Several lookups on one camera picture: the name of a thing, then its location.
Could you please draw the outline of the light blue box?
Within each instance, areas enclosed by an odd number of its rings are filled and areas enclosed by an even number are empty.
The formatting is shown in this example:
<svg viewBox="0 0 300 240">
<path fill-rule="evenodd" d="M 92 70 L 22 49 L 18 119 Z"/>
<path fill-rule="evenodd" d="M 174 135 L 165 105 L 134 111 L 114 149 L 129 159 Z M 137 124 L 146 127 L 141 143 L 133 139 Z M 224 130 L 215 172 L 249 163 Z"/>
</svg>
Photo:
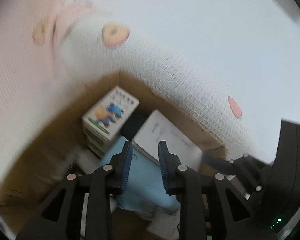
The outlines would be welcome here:
<svg viewBox="0 0 300 240">
<path fill-rule="evenodd" d="M 175 196 L 163 186 L 160 167 L 133 148 L 132 162 L 125 192 L 116 198 L 118 207 L 140 213 L 153 213 L 157 208 L 177 211 Z"/>
</svg>

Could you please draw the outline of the pink Hello Kitty blanket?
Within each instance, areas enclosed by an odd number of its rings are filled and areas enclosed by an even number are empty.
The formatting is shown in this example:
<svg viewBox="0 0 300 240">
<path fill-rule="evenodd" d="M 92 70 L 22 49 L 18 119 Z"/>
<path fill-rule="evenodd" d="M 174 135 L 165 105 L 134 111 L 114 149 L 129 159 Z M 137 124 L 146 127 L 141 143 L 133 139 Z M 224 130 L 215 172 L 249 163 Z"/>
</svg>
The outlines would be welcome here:
<svg viewBox="0 0 300 240">
<path fill-rule="evenodd" d="M 229 158 L 257 144 L 226 85 L 204 67 L 90 2 L 0 0 L 0 180 L 41 130 L 88 85 L 127 73 L 173 103 L 225 146 Z"/>
</svg>

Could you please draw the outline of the green white small box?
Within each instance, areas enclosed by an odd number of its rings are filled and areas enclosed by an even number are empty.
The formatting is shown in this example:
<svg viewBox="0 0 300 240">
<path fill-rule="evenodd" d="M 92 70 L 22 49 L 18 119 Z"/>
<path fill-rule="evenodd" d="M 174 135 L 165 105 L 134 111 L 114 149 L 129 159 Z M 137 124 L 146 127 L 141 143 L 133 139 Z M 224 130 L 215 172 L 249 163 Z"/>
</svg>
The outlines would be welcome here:
<svg viewBox="0 0 300 240">
<path fill-rule="evenodd" d="M 99 139 L 95 140 L 94 138 L 89 136 L 87 136 L 87 144 L 103 152 L 107 151 L 110 148 L 109 144 L 105 144 L 103 141 L 100 141 Z"/>
<path fill-rule="evenodd" d="M 87 148 L 89 148 L 98 158 L 103 158 L 106 155 L 106 153 L 104 153 L 93 144 L 87 144 Z"/>
<path fill-rule="evenodd" d="M 139 103 L 121 87 L 114 87 L 82 116 L 83 132 L 103 144 L 111 142 Z"/>
</svg>

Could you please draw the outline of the white spiral notebook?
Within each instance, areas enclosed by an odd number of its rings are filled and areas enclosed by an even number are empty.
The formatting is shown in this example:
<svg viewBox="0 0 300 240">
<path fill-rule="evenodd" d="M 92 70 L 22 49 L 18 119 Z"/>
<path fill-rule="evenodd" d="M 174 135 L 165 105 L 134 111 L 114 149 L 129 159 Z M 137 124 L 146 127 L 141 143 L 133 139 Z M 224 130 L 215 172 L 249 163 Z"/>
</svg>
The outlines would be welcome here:
<svg viewBox="0 0 300 240">
<path fill-rule="evenodd" d="M 199 170 L 202 150 L 156 109 L 138 130 L 132 143 L 138 151 L 158 165 L 158 143 L 161 141 L 166 142 L 169 152 L 177 155 L 183 165 Z"/>
</svg>

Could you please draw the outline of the brown cardboard box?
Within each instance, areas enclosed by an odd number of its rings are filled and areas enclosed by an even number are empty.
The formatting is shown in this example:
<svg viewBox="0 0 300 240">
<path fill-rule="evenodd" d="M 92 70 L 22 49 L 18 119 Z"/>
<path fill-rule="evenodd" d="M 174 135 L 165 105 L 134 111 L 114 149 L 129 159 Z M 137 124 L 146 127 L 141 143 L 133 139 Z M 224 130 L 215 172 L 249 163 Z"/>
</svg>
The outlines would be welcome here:
<svg viewBox="0 0 300 240">
<path fill-rule="evenodd" d="M 29 221 L 34 210 L 74 164 L 85 142 L 81 116 L 115 86 L 140 100 L 139 113 L 158 109 L 202 150 L 222 146 L 219 136 L 159 93 L 154 86 L 127 72 L 106 75 L 78 95 L 59 89 L 53 106 L 17 104 L 0 110 L 0 226 L 9 239 Z"/>
</svg>

